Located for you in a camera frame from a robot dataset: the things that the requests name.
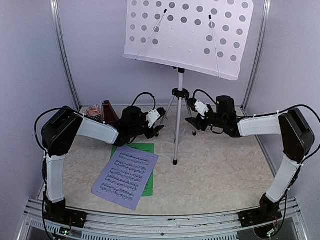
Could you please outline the white sheet music page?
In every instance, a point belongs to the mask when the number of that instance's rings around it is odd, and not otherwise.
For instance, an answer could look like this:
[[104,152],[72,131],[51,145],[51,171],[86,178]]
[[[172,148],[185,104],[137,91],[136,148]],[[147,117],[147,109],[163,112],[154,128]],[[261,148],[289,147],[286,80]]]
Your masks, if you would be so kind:
[[136,210],[159,156],[130,146],[118,147],[91,193],[111,203]]

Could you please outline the white perforated music stand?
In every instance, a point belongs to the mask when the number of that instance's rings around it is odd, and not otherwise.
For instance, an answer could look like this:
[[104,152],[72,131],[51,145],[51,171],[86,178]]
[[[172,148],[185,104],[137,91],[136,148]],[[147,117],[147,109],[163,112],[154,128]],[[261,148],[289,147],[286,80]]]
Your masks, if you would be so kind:
[[123,56],[227,81],[244,95],[251,0],[129,0]]

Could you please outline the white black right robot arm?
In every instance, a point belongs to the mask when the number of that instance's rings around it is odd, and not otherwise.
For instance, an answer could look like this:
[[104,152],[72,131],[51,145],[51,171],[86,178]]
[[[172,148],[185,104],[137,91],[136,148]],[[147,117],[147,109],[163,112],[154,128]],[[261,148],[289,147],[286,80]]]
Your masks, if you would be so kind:
[[218,128],[231,138],[259,135],[280,135],[283,144],[282,163],[273,183],[266,191],[269,202],[278,203],[294,184],[307,158],[315,135],[297,107],[265,115],[237,116],[234,99],[222,95],[216,98],[216,110],[211,105],[190,98],[187,105],[197,113],[186,119],[198,131]]

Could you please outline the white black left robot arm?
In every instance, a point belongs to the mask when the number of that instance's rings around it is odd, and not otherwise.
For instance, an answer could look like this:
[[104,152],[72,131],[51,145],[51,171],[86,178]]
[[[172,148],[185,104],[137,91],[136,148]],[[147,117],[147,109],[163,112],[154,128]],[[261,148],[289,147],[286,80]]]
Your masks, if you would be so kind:
[[155,137],[164,128],[156,122],[165,114],[162,107],[142,112],[139,107],[129,106],[122,111],[121,118],[110,125],[90,119],[68,106],[60,108],[41,129],[46,198],[53,203],[50,214],[61,223],[70,218],[69,209],[60,202],[65,201],[64,162],[77,136],[122,147],[139,136],[147,139]]

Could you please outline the brown wooden metronome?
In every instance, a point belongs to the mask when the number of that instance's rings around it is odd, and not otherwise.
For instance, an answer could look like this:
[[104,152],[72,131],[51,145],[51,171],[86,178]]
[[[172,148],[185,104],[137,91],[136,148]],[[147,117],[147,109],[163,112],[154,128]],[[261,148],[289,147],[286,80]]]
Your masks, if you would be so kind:
[[102,103],[102,121],[113,127],[116,126],[119,121],[119,117],[109,100],[105,100]]

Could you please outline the patterned ceramic bowl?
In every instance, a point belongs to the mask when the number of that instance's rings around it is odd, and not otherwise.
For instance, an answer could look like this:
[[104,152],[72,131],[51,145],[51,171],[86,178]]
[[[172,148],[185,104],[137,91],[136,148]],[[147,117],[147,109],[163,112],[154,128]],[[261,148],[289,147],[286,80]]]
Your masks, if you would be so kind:
[[102,122],[102,106],[99,104],[90,106],[85,114],[87,117],[89,117],[92,120]]

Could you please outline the right aluminium frame post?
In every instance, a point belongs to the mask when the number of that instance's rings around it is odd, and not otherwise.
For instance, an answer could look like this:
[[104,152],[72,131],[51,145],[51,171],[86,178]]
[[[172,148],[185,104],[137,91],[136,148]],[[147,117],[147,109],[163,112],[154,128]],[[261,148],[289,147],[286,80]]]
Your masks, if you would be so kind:
[[257,47],[256,47],[256,51],[254,54],[254,59],[253,59],[253,66],[252,66],[252,69],[250,72],[248,86],[247,86],[247,89],[246,89],[246,92],[244,95],[244,99],[243,99],[242,105],[241,105],[241,109],[243,112],[247,111],[251,96],[253,94],[254,85],[256,82],[256,78],[257,78],[257,74],[258,74],[258,70],[259,70],[259,66],[260,66],[260,61],[262,58],[263,46],[264,46],[264,42],[265,42],[268,21],[269,21],[269,17],[270,17],[271,5],[272,5],[271,0],[265,0],[263,2],[263,11],[262,11],[260,29],[259,29],[259,34],[258,34]]

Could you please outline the aluminium frame post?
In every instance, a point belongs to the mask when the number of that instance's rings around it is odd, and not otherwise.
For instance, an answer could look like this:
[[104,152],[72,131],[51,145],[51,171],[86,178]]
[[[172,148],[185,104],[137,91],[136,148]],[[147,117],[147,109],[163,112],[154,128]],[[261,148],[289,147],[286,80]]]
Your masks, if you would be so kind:
[[50,9],[51,9],[51,15],[53,19],[53,25],[57,37],[57,43],[58,43],[58,49],[63,65],[63,70],[66,76],[67,85],[71,94],[71,98],[73,100],[74,106],[77,110],[80,110],[82,108],[81,101],[76,89],[76,85],[74,82],[74,78],[72,75],[70,62],[67,54],[67,49],[64,41],[64,35],[63,35],[63,29],[62,29],[62,23],[60,18],[60,12],[59,12],[59,2],[58,0],[50,0]]
[[247,86],[247,89],[246,89],[246,92],[244,95],[244,99],[243,99],[242,105],[241,105],[241,109],[243,112],[247,111],[251,96],[253,94],[254,85],[256,82],[256,78],[257,78],[257,74],[258,74],[258,70],[259,70],[259,66],[260,66],[260,61],[262,58],[263,46],[264,46],[264,42],[265,42],[268,21],[269,21],[269,17],[270,17],[271,5],[272,5],[271,0],[265,0],[263,2],[263,11],[262,11],[260,29],[259,29],[259,34],[258,34],[257,47],[256,47],[256,51],[254,54],[254,59],[253,59],[253,66],[252,66],[252,69],[250,72],[248,86]]

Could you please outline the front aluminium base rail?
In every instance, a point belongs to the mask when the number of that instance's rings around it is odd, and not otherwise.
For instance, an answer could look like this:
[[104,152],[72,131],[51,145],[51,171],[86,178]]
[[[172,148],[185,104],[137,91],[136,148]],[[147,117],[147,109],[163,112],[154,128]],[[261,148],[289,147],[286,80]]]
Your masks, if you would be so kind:
[[[47,220],[50,233],[66,240],[245,240],[257,239],[258,228],[266,222],[243,227],[239,212],[254,207],[208,214],[193,215],[133,215],[67,207],[85,212],[83,228],[72,226],[66,236],[58,235],[67,225]],[[295,198],[287,200],[286,216],[279,233],[270,240],[311,240],[306,223]],[[48,240],[42,220],[42,201],[29,199],[14,240]]]

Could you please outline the left aluminium frame post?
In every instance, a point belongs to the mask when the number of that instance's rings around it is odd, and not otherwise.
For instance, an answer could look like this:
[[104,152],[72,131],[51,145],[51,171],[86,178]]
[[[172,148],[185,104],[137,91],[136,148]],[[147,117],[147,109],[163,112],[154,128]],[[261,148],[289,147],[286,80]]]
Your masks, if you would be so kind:
[[66,76],[67,85],[71,94],[71,98],[73,100],[74,106],[77,110],[80,110],[82,108],[81,101],[76,89],[76,85],[74,82],[74,78],[72,75],[70,62],[67,54],[67,49],[64,41],[64,35],[63,35],[63,29],[62,29],[62,23],[60,18],[60,12],[59,12],[59,2],[58,0],[50,0],[50,9],[51,9],[51,15],[53,19],[53,25],[57,37],[57,43],[58,43],[58,49],[63,65],[63,70]]

